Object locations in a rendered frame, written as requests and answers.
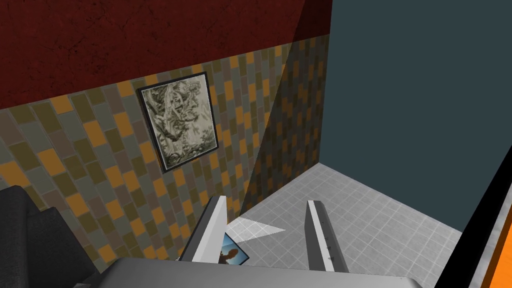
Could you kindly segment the blue picture with dark figure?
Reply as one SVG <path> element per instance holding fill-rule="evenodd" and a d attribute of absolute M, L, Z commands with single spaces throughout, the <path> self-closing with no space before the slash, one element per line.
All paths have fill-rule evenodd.
<path fill-rule="evenodd" d="M 228 233 L 225 233 L 223 235 L 218 263 L 225 265 L 242 265 L 249 259 L 249 255 L 240 248 Z"/>

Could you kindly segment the black framed grey picture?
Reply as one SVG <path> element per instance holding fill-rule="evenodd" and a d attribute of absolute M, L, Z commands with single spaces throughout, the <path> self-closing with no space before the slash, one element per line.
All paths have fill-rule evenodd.
<path fill-rule="evenodd" d="M 208 74 L 139 87 L 136 96 L 165 174 L 218 149 Z"/>

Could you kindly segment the dark grey sofa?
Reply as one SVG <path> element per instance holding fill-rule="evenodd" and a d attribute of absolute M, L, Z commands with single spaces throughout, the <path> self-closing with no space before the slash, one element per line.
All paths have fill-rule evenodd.
<path fill-rule="evenodd" d="M 100 272 L 55 207 L 19 185 L 0 190 L 0 288 L 88 287 Z"/>

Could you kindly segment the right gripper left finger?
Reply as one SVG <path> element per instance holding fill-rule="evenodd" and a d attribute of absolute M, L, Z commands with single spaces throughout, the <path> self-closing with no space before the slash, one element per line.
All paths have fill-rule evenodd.
<path fill-rule="evenodd" d="M 179 257 L 179 261 L 217 263 L 227 229 L 227 198 L 212 196 Z"/>

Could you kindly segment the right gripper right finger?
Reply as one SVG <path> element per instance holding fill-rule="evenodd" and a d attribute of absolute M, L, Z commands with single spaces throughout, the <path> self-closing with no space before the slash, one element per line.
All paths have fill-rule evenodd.
<path fill-rule="evenodd" d="M 310 270 L 349 272 L 326 207 L 319 200 L 307 201 L 304 235 Z"/>

